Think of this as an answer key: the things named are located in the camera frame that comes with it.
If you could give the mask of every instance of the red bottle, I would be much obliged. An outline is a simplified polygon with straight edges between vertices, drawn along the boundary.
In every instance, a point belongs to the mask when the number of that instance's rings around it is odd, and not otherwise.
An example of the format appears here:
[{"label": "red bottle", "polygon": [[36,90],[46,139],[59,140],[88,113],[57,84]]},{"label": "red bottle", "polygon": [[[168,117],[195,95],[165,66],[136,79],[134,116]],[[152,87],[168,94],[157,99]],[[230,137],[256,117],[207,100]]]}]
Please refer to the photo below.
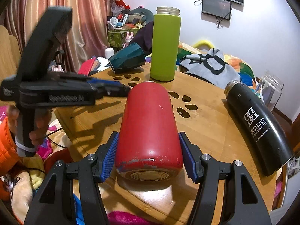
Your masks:
[{"label": "red bottle", "polygon": [[167,90],[158,83],[134,86],[127,97],[115,166],[128,179],[158,181],[182,169],[182,152]]}]

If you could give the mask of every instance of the white logo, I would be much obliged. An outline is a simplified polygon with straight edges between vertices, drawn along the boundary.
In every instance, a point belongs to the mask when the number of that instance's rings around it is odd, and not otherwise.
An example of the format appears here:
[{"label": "white logo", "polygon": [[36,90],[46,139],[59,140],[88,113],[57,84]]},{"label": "white logo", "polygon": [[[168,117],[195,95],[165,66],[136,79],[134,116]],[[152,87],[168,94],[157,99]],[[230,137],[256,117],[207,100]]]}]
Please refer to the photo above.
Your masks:
[{"label": "white logo", "polygon": [[84,101],[84,97],[83,95],[79,95],[77,96],[64,96],[64,95],[60,95],[60,96],[53,96],[53,95],[49,95],[49,100],[52,102],[73,102],[73,101]]},{"label": "white logo", "polygon": [[243,118],[247,121],[250,127],[253,121],[258,118],[258,116],[259,115],[253,110],[253,107],[251,107]]},{"label": "white logo", "polygon": [[3,88],[3,91],[5,96],[12,96],[12,94],[14,94],[14,91],[9,90],[7,88]]}]

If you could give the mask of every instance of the silver bolt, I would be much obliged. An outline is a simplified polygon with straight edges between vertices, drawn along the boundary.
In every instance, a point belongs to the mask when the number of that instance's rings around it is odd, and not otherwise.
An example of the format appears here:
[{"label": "silver bolt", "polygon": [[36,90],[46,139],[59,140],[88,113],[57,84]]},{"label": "silver bolt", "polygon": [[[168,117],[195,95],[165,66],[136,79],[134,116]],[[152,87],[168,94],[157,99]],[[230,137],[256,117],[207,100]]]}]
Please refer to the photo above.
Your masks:
[{"label": "silver bolt", "polygon": [[95,154],[89,154],[88,155],[88,159],[91,161],[91,160],[94,160],[96,158]]},{"label": "silver bolt", "polygon": [[235,160],[234,164],[237,165],[238,167],[243,165],[243,163],[240,160]]},{"label": "silver bolt", "polygon": [[63,162],[62,160],[58,160],[58,161],[55,162],[55,165],[59,167],[59,166],[61,166],[63,163],[64,163],[64,162]]},{"label": "silver bolt", "polygon": [[208,154],[203,154],[203,155],[202,155],[202,158],[203,158],[204,160],[209,160],[209,159],[210,159],[210,155],[208,155]]}]

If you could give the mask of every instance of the teal cup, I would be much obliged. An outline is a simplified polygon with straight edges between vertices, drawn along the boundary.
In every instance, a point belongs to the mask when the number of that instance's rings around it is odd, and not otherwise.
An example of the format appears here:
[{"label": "teal cup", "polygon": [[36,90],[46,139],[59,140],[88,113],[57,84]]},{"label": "teal cup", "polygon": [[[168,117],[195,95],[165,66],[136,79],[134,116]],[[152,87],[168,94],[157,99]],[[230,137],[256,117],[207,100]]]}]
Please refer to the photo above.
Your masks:
[{"label": "teal cup", "polygon": [[131,69],[145,65],[145,55],[142,48],[137,43],[132,43],[109,59],[109,65],[115,74],[126,73]]}]

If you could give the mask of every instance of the finger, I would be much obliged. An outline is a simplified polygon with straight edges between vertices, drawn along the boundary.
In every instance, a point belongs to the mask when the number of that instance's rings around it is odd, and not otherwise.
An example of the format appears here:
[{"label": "finger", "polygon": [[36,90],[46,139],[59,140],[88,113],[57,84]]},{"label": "finger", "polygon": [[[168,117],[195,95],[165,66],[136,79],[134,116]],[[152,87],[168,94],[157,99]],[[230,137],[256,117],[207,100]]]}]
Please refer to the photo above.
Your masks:
[{"label": "finger", "polygon": [[9,120],[16,120],[19,116],[20,111],[15,106],[9,106],[6,113]]},{"label": "finger", "polygon": [[43,142],[44,142],[44,139],[36,139],[36,140],[32,140],[32,141],[31,141],[31,143],[32,143],[34,146],[39,146],[39,145],[41,145]]},{"label": "finger", "polygon": [[41,129],[41,128],[44,128],[45,126],[47,126],[51,120],[51,117],[52,117],[52,114],[51,114],[50,110],[48,110],[45,113],[45,115],[37,118],[35,120],[35,124],[36,124],[37,128]]},{"label": "finger", "polygon": [[29,138],[31,140],[43,139],[45,137],[47,129],[48,129],[48,125],[41,129],[36,129],[35,131],[29,133]]}]

